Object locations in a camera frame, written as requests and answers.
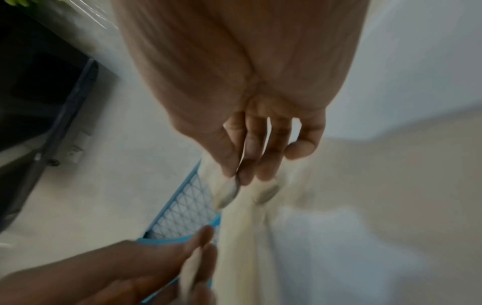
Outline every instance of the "lattice pattern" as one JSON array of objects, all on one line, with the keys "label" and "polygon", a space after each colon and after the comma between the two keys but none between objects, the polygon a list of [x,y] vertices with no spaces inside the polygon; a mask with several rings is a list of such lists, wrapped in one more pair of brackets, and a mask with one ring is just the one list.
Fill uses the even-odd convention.
[{"label": "lattice pattern", "polygon": [[173,239],[190,236],[216,218],[217,213],[211,208],[211,192],[202,185],[197,172],[188,179],[172,201],[167,203],[161,217],[148,232],[148,238]]}]

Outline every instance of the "plastic basket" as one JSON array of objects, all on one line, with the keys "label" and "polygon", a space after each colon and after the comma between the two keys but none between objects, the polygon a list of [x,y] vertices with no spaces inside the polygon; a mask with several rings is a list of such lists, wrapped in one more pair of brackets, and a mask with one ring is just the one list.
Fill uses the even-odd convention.
[{"label": "plastic basket", "polygon": [[199,179],[194,167],[156,216],[144,236],[138,241],[148,244],[184,242],[205,225],[216,229],[213,243],[217,243],[220,214],[212,209],[212,196]]}]

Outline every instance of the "black tv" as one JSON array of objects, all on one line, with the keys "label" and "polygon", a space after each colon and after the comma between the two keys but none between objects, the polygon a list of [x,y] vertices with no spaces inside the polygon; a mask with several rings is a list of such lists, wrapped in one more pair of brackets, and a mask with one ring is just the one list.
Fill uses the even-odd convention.
[{"label": "black tv", "polygon": [[95,60],[0,1],[0,232],[21,212],[97,73]]}]

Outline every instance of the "hand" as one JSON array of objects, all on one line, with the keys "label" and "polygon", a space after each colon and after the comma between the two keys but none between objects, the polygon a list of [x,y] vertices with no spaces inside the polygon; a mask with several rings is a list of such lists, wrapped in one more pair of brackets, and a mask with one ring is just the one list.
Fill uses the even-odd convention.
[{"label": "hand", "polygon": [[[163,246],[121,242],[53,264],[24,270],[0,280],[1,303],[10,305],[138,305],[178,274],[184,261],[203,247],[193,303],[212,304],[206,282],[216,264],[216,247],[209,244],[214,230],[202,228],[184,244]],[[177,296],[173,284],[149,304],[170,304]]]},{"label": "hand", "polygon": [[[283,156],[317,148],[369,0],[112,4],[134,62],[174,127],[247,185],[254,175],[273,178]],[[272,131],[263,154],[267,118]],[[293,118],[302,128],[288,145]]]}]

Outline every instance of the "person's left hand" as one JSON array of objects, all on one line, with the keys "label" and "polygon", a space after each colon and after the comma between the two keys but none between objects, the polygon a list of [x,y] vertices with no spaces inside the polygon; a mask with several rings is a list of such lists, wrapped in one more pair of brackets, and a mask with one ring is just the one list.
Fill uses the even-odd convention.
[{"label": "person's left hand", "polygon": [[[0,280],[1,304],[9,305],[137,305],[170,283],[194,249],[203,247],[193,304],[211,305],[206,285],[214,273],[217,250],[209,244],[214,230],[204,227],[188,242],[163,246],[120,242],[60,262],[11,274]],[[176,284],[167,286],[149,304],[170,304]]]}]

